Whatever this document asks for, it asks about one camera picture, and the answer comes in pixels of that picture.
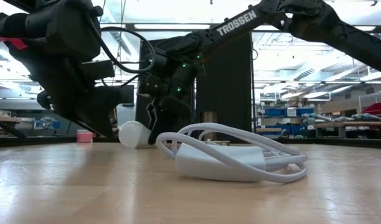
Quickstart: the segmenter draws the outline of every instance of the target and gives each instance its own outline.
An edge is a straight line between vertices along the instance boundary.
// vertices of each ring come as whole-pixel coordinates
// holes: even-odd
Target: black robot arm
[[[112,62],[125,68],[114,56],[92,61],[101,47],[112,55],[100,37],[102,14],[91,0],[36,0],[30,14],[0,13],[0,38],[43,87],[37,95],[43,108],[113,138],[109,114],[118,104],[131,103],[133,94],[124,85],[96,86],[96,80],[115,76]]]
[[[381,40],[341,21],[324,1],[262,0],[216,27],[184,36],[166,50],[155,48],[153,75],[139,88],[154,98],[148,106],[150,144],[158,134],[172,131],[173,119],[189,116],[182,100],[191,93],[198,68],[223,45],[263,24],[306,41],[323,42],[381,72]]]
[[[188,34],[166,53],[182,62],[203,63],[221,46],[263,24],[323,42],[381,72],[381,40],[341,21],[321,0],[262,0],[214,28]]]

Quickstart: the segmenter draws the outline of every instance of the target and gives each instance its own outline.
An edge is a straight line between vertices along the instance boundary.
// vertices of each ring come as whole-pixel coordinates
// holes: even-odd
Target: wooden surface
[[[308,176],[284,185],[179,177],[157,149],[113,143],[0,149],[0,223],[381,223],[381,149],[291,147]]]
[[[345,121],[314,124],[315,128],[334,128],[344,126],[381,126],[381,121]]]
[[[1,122],[14,122],[14,123],[20,123],[22,120],[20,118],[12,118],[8,116],[0,116]]]

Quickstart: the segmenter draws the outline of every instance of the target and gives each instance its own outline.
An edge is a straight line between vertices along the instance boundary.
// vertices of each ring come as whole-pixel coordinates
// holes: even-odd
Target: ceiling
[[[101,21],[111,24],[120,23],[120,21],[125,24],[155,24],[153,31],[148,31],[146,28],[138,33],[148,40],[165,39],[186,35],[189,32],[172,31],[169,30],[168,26],[164,27],[162,31],[156,31],[158,24],[220,23],[225,17],[232,17],[244,11],[249,4],[259,3],[259,1],[252,0],[213,0],[212,2],[213,4],[207,0],[106,0],[105,14]],[[371,6],[373,1],[363,0],[326,2],[336,10],[345,22],[358,26],[381,25],[381,1],[375,6]],[[93,0],[93,3],[102,7],[104,0]],[[123,6],[125,6],[125,13],[122,17]],[[0,12],[13,14],[20,12],[20,10],[0,0]],[[121,46],[125,45],[125,47],[120,47],[117,38],[122,41]],[[116,55],[117,52],[120,53],[121,60],[139,60],[140,40],[137,37],[131,34],[114,37],[109,33],[103,33],[103,39],[113,55]],[[317,91],[317,89],[327,88],[327,86],[316,83],[267,84],[262,83],[263,81],[355,81],[375,72],[326,44],[306,42],[290,34],[254,32],[252,39],[254,49],[258,52],[257,59],[253,61],[255,81],[259,82],[256,83],[256,89],[267,95],[272,91],[284,95],[307,87],[309,91]],[[107,56],[102,52],[96,59],[107,59]],[[137,69],[137,65],[128,66]],[[0,84],[5,84],[5,86],[0,85],[0,88],[34,85],[29,83],[26,75],[28,75],[26,68],[15,61],[8,54],[4,44],[0,43]],[[114,80],[124,81],[132,76],[132,74],[116,69]],[[381,75],[374,78],[381,80]],[[333,90],[339,88],[339,85],[332,85],[332,88]]]

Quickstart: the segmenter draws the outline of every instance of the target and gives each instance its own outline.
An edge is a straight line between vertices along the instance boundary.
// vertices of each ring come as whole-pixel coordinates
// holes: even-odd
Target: ceiling light
[[[286,81],[286,83],[299,83],[299,84],[314,83],[314,84],[318,84],[318,83],[320,83],[320,81]]]
[[[20,90],[21,88],[17,83],[13,82],[0,82],[0,86],[11,90]]]
[[[376,78],[381,78],[381,72],[374,72],[369,75],[366,75],[362,78],[360,78],[361,81],[369,81],[369,80],[374,80]]]
[[[310,93],[310,94],[305,95],[304,98],[315,98],[315,97],[319,97],[319,96],[325,95],[326,93],[327,92]]]
[[[375,26],[356,26],[355,28],[360,29],[362,31],[373,31]]]
[[[29,97],[13,97],[13,98],[1,98],[0,100],[35,100],[35,98],[29,98]]]
[[[262,25],[255,28],[254,30],[278,30],[278,29],[270,25]]]
[[[369,84],[381,84],[381,81],[371,81]]]
[[[254,88],[264,87],[264,86],[266,86],[265,83],[256,83],[256,84],[254,84]]]
[[[288,93],[288,94],[285,94],[282,96],[283,99],[287,99],[287,98],[291,98],[291,97],[295,97],[295,96],[299,96],[303,94],[303,92],[299,92],[299,93]]]
[[[255,99],[255,101],[288,101],[287,99]]]
[[[354,72],[354,69],[350,69],[348,71],[345,71],[345,72],[342,72],[342,73],[339,73],[337,75],[333,75],[332,77],[329,77],[326,79],[326,81],[333,81],[333,80],[337,80],[337,79],[340,79],[344,76],[347,76],[349,74],[351,74],[352,72]]]
[[[308,101],[332,101],[330,99],[308,99]]]
[[[360,84],[359,81],[330,81],[326,82],[326,84]]]
[[[135,24],[135,29],[209,29],[208,24]]]
[[[20,80],[20,79],[0,79],[0,82],[31,82],[31,83],[36,83],[35,81],[33,80],[30,80],[30,79],[23,79],[23,80]]]
[[[125,24],[100,24],[101,28],[104,28],[104,27],[122,27],[122,28],[125,28],[126,25]]]
[[[346,89],[348,89],[350,87],[351,86],[341,87],[341,88],[338,88],[338,89],[335,89],[335,90],[331,91],[330,93],[339,93],[339,92],[344,91],[344,90],[346,90]]]
[[[254,83],[269,84],[269,83],[281,83],[281,81],[254,81]]]

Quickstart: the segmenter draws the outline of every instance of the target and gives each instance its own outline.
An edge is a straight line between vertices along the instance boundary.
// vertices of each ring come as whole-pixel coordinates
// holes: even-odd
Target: coiled cable
[[[205,130],[199,136],[199,139],[190,137],[193,131]],[[235,158],[229,157],[222,152],[214,149],[209,144],[202,141],[202,137],[207,133],[224,133],[231,135],[233,137],[239,138],[243,141],[249,142],[254,146],[261,147],[263,149],[263,154],[266,162],[266,169],[261,170],[252,167],[248,164],[241,163]],[[168,149],[164,142],[171,140],[171,150]],[[178,152],[177,143],[181,142],[192,146],[212,157],[217,159],[224,164],[238,169],[242,172],[250,174],[250,176],[255,180],[267,180],[277,183],[288,183],[294,182],[303,178],[307,174],[307,167],[304,164],[307,160],[307,156],[301,155],[298,150],[292,149],[288,146],[280,144],[272,139],[250,133],[248,131],[231,128],[222,124],[217,123],[199,123],[188,125],[178,133],[162,133],[156,139],[156,146],[158,149],[162,150],[171,159],[175,159]],[[300,171],[294,174],[275,174],[274,171],[284,169],[290,164],[295,164],[300,168]]]

